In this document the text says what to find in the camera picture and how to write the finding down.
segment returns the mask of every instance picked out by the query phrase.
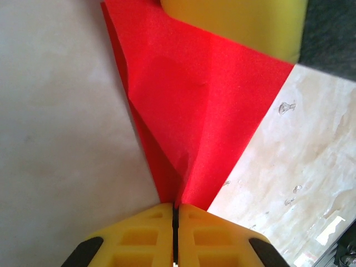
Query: white table surface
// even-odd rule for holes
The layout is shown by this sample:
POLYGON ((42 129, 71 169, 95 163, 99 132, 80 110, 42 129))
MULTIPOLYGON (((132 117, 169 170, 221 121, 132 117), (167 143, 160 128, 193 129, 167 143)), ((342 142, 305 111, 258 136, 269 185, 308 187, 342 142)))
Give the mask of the white table surface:
MULTIPOLYGON (((2 266, 60 266, 90 232, 159 202, 99 4, 0 0, 2 266)), ((300 71, 309 93, 290 80, 210 208, 261 231, 292 263, 310 256, 309 243, 326 249, 333 238, 320 249, 315 237, 338 217, 335 235, 345 229, 356 203, 355 84, 300 71), (313 106, 329 84, 336 93, 329 89, 313 106), (281 101, 296 107, 278 122, 281 101)))

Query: folded red paper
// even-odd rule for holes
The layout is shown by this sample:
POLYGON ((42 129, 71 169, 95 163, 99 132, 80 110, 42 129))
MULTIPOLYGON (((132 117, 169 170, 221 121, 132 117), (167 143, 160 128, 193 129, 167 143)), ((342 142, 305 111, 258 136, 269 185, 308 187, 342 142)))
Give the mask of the folded red paper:
POLYGON ((176 21, 157 0, 102 8, 161 201, 208 209, 293 65, 176 21))

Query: yellow plastic part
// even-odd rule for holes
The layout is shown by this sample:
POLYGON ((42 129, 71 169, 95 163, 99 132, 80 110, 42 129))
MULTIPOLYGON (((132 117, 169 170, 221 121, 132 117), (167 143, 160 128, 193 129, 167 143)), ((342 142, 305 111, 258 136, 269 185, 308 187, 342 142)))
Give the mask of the yellow plastic part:
POLYGON ((296 63, 308 0, 161 0, 178 20, 296 63))
POLYGON ((172 204, 160 204, 88 239, 104 239, 88 267, 163 267, 173 264, 172 204))
POLYGON ((179 208, 179 267, 264 267, 249 243, 268 239, 197 207, 179 208))

